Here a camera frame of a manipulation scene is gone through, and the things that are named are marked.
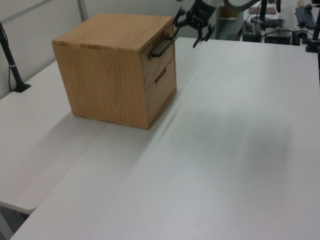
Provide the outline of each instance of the black stand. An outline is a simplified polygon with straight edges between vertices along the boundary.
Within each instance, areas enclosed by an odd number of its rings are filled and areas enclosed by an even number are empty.
[[[26,89],[30,88],[31,85],[30,84],[25,84],[20,77],[20,74],[18,72],[18,68],[16,66],[14,57],[11,54],[10,48],[9,48],[9,44],[6,38],[6,35],[4,33],[3,27],[1,25],[0,22],[0,42],[1,42],[1,46],[2,49],[4,51],[5,57],[9,63],[9,67],[12,71],[13,77],[15,79],[16,82],[16,88],[14,88],[12,91],[13,92],[17,92],[17,93],[22,93],[23,91],[25,91]]]
[[[275,20],[266,18],[267,3],[268,3],[268,0],[262,0],[259,17],[255,16],[251,18],[251,23],[259,23],[260,27],[263,28],[263,30],[266,30],[267,28],[277,27],[277,23]]]
[[[307,46],[305,47],[305,51],[308,53],[317,53],[319,46],[319,32],[320,32],[320,11],[318,13],[318,17],[316,19],[314,32],[312,39],[307,39]]]

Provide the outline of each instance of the drawer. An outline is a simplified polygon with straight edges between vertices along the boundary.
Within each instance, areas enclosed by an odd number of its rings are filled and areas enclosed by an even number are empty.
[[[162,69],[160,76],[153,79],[151,86],[145,92],[149,124],[154,120],[176,87],[175,59],[173,58]]]
[[[174,58],[174,44],[172,44],[160,57],[151,57],[152,52],[160,51],[169,41],[168,37],[173,36],[173,25],[169,25],[155,40],[148,45],[141,53],[144,89],[147,91],[154,80],[161,74],[162,70]]]

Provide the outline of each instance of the table surface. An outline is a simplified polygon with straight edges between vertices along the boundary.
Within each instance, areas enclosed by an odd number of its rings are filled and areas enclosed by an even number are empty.
[[[0,206],[30,214],[106,126],[74,117],[56,62],[0,101]]]
[[[319,239],[317,55],[193,42],[151,130],[109,123],[13,240]]]

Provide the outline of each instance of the wooden drawer cabinet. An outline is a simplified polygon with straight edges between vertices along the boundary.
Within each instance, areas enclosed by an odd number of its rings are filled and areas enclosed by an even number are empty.
[[[177,89],[173,31],[172,17],[99,13],[54,39],[72,113],[149,129]]]

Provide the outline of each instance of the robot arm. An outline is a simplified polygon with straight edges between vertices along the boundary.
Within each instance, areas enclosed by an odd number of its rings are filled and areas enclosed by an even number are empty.
[[[189,11],[186,12],[183,7],[180,7],[177,12],[173,21],[176,27],[173,37],[177,35],[180,28],[190,26],[198,31],[198,38],[193,44],[193,47],[195,48],[199,41],[208,41],[212,33],[215,31],[216,26],[214,24],[210,24],[209,19],[222,2],[224,2],[228,8],[241,12],[259,1],[260,0],[247,0],[245,4],[237,6],[230,3],[229,0],[195,0]],[[178,19],[183,15],[185,15],[186,18],[182,21],[178,21]],[[208,28],[208,32],[203,36],[203,28],[205,27]]]

